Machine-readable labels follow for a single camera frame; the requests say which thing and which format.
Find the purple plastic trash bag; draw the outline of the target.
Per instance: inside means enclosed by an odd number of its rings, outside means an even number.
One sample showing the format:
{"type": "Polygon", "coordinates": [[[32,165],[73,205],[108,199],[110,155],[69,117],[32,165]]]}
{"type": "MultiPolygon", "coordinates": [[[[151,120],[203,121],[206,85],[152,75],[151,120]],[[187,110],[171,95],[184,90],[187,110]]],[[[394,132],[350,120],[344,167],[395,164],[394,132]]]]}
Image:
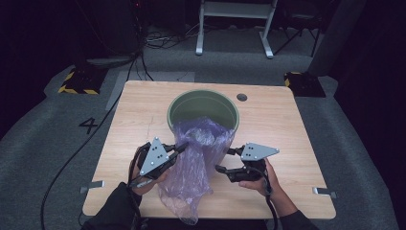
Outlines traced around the purple plastic trash bag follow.
{"type": "Polygon", "coordinates": [[[214,166],[231,146],[236,129],[225,127],[208,117],[181,121],[173,125],[177,144],[189,145],[177,156],[167,178],[158,185],[162,203],[181,221],[196,225],[200,199],[213,192],[210,181],[214,166]]]}

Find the person's left hand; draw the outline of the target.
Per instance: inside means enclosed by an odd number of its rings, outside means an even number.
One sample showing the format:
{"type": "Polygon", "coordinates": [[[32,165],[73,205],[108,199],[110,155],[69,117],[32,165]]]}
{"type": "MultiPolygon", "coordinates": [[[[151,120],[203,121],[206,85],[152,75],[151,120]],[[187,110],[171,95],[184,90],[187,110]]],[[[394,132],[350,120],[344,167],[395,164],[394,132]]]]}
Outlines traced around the person's left hand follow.
{"type": "Polygon", "coordinates": [[[138,181],[138,182],[141,182],[141,183],[144,183],[145,181],[147,182],[147,184],[145,184],[142,187],[135,186],[135,187],[132,188],[132,191],[135,194],[139,195],[139,196],[142,196],[142,195],[148,193],[156,184],[165,181],[168,174],[169,174],[169,172],[170,172],[170,169],[167,169],[156,180],[149,180],[148,178],[142,177],[142,176],[139,175],[140,170],[139,170],[139,168],[137,166],[137,163],[138,163],[138,161],[136,161],[136,160],[132,160],[130,162],[130,165],[129,165],[129,172],[130,172],[129,181],[130,182],[138,181]]]}

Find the black metal stand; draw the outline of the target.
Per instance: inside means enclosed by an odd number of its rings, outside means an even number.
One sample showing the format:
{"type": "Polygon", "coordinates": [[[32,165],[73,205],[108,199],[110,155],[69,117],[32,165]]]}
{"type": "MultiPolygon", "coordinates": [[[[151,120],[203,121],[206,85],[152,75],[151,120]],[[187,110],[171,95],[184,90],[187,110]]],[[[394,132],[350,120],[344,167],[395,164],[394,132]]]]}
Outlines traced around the black metal stand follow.
{"type": "Polygon", "coordinates": [[[323,22],[322,10],[311,0],[282,0],[282,28],[286,32],[288,28],[296,30],[284,44],[277,49],[275,54],[286,47],[296,36],[301,35],[304,30],[308,30],[314,39],[310,56],[315,54],[319,41],[323,22]]]}

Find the black equipment rack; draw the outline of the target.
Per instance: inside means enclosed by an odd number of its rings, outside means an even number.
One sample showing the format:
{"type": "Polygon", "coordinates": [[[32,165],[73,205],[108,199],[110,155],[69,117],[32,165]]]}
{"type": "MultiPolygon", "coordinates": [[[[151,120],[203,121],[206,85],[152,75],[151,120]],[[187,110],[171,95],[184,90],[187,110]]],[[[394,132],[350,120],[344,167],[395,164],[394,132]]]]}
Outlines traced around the black equipment rack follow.
{"type": "Polygon", "coordinates": [[[74,0],[107,54],[136,58],[142,51],[134,0],[74,0]]]}

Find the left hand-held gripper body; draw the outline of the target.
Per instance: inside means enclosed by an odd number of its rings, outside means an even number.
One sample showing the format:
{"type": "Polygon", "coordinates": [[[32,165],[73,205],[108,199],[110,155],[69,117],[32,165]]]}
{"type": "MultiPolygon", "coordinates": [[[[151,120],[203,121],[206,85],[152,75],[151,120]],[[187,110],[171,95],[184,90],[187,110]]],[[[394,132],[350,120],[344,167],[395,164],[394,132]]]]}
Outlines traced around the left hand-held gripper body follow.
{"type": "Polygon", "coordinates": [[[149,146],[146,157],[141,161],[140,176],[157,179],[171,167],[169,151],[165,151],[160,139],[155,137],[149,146]]]}

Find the yellow black striped stand base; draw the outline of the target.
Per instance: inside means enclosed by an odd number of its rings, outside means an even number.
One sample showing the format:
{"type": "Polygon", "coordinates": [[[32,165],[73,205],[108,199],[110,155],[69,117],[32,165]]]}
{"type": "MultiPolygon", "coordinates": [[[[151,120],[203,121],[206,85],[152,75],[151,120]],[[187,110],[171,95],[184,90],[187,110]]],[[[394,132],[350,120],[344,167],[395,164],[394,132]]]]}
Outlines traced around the yellow black striped stand base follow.
{"type": "Polygon", "coordinates": [[[324,98],[326,96],[317,77],[307,72],[287,72],[283,76],[284,84],[295,97],[324,98]]]}
{"type": "Polygon", "coordinates": [[[99,95],[108,70],[73,68],[58,89],[58,93],[99,95]]]}

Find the green plastic trash bin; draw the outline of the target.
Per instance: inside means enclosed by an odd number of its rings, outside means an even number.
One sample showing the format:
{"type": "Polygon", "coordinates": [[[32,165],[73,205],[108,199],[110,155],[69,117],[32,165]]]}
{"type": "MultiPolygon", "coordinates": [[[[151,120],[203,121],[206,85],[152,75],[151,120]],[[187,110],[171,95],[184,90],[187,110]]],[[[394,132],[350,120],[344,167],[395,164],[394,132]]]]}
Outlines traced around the green plastic trash bin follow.
{"type": "Polygon", "coordinates": [[[167,121],[175,142],[202,153],[208,168],[219,164],[239,126],[237,106],[224,94],[196,89],[177,96],[169,105],[167,121]]]}

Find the grey column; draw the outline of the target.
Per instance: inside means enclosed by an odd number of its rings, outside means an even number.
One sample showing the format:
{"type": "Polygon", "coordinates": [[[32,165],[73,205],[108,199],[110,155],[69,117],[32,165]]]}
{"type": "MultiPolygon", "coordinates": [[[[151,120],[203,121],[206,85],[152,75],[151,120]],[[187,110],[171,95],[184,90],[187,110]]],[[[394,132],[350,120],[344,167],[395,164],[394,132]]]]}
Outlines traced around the grey column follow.
{"type": "Polygon", "coordinates": [[[328,75],[350,37],[366,2],[367,0],[341,0],[324,38],[308,66],[308,74],[314,77],[328,75]]]}

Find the person's right hand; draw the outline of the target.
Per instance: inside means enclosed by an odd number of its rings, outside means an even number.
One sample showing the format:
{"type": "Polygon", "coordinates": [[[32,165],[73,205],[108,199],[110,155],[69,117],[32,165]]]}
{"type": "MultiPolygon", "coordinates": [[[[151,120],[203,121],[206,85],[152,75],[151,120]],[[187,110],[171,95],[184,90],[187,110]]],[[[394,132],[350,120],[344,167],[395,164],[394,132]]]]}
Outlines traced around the person's right hand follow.
{"type": "Polygon", "coordinates": [[[269,163],[268,159],[264,159],[266,166],[266,178],[261,178],[257,181],[240,181],[239,187],[256,190],[262,196],[275,195],[280,189],[280,183],[276,176],[273,166],[269,163]]]}

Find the white metal desk frame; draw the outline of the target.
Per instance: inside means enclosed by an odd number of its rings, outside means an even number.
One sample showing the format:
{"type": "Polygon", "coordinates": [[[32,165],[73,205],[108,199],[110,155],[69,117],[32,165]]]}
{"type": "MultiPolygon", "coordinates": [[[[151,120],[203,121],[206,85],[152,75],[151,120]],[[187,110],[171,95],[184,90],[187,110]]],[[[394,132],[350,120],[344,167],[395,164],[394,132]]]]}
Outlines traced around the white metal desk frame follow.
{"type": "Polygon", "coordinates": [[[204,19],[206,16],[213,17],[234,17],[249,19],[265,19],[264,30],[259,33],[259,38],[267,58],[273,58],[274,53],[268,42],[268,33],[276,11],[279,0],[271,0],[270,3],[235,3],[235,2],[214,2],[201,0],[199,9],[199,30],[196,40],[195,53],[198,56],[203,54],[204,45],[204,19]]]}

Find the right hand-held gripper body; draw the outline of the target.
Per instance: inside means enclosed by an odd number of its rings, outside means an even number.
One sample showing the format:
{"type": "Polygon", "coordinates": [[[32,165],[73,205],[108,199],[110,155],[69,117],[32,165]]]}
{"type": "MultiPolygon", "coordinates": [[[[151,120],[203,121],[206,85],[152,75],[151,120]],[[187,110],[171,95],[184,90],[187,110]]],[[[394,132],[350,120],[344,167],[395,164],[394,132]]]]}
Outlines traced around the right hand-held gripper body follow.
{"type": "Polygon", "coordinates": [[[239,169],[232,169],[235,173],[235,180],[232,182],[259,180],[266,169],[264,159],[279,152],[279,149],[255,143],[244,145],[242,155],[239,156],[243,166],[239,169]]]}

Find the metal table edge bracket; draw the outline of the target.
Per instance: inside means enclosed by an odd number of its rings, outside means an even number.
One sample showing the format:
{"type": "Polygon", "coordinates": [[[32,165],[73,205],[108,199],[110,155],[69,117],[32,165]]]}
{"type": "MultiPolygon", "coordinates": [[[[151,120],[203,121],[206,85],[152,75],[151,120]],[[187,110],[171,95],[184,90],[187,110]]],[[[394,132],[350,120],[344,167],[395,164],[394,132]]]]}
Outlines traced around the metal table edge bracket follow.
{"type": "Polygon", "coordinates": [[[103,186],[104,186],[104,181],[103,180],[92,181],[87,186],[80,187],[79,188],[79,193],[80,194],[85,194],[91,189],[102,188],[103,186]]]}
{"type": "Polygon", "coordinates": [[[313,187],[312,192],[315,195],[330,196],[331,198],[337,198],[337,194],[328,188],[313,187]]]}

